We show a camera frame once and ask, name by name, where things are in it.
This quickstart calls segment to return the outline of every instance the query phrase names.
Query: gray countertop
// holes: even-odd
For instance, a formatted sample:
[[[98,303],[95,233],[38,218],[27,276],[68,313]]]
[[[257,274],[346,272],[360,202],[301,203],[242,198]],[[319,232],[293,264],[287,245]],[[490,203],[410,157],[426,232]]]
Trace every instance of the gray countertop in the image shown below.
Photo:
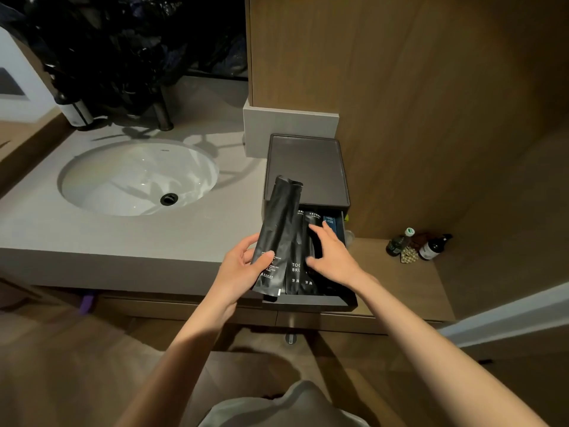
[[[221,262],[262,224],[266,159],[245,156],[246,92],[246,83],[183,78],[169,94],[183,107],[170,132],[115,124],[76,131],[0,200],[0,248]],[[220,169],[216,186],[185,207],[135,217],[92,213],[61,196],[58,176],[75,156],[150,137],[207,151]]]

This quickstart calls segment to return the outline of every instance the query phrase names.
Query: white sink basin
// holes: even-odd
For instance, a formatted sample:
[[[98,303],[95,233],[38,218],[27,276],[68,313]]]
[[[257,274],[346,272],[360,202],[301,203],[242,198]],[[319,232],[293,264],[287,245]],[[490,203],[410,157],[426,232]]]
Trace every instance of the white sink basin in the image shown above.
[[[183,207],[209,192],[219,168],[204,151],[180,142],[120,142],[75,157],[59,191],[80,208],[141,216]]]

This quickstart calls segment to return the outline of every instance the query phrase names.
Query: green bottle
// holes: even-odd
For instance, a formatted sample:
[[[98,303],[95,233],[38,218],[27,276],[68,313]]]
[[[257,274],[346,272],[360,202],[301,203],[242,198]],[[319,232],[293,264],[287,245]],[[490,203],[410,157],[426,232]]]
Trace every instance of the green bottle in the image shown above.
[[[409,245],[411,242],[411,237],[415,235],[415,230],[413,228],[405,229],[404,235],[399,235],[391,241],[389,241],[385,251],[388,252],[389,256],[399,256],[403,249]]]

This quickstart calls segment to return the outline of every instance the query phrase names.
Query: sink drain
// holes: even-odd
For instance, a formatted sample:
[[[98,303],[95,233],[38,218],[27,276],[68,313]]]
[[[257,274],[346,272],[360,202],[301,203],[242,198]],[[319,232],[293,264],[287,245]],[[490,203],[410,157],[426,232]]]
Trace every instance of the sink drain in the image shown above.
[[[164,196],[160,198],[160,204],[164,205],[165,207],[174,205],[177,201],[178,201],[178,195],[176,193],[166,193]]]

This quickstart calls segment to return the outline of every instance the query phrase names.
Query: left hand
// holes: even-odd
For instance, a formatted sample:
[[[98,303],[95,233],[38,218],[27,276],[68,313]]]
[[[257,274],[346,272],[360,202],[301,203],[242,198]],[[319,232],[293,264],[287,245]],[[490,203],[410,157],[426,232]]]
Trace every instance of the left hand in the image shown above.
[[[223,323],[235,313],[237,300],[251,289],[259,274],[273,262],[275,253],[267,251],[251,264],[255,249],[248,247],[256,243],[258,239],[259,233],[245,237],[227,252],[219,267],[217,277],[203,300],[203,304],[217,309]]]

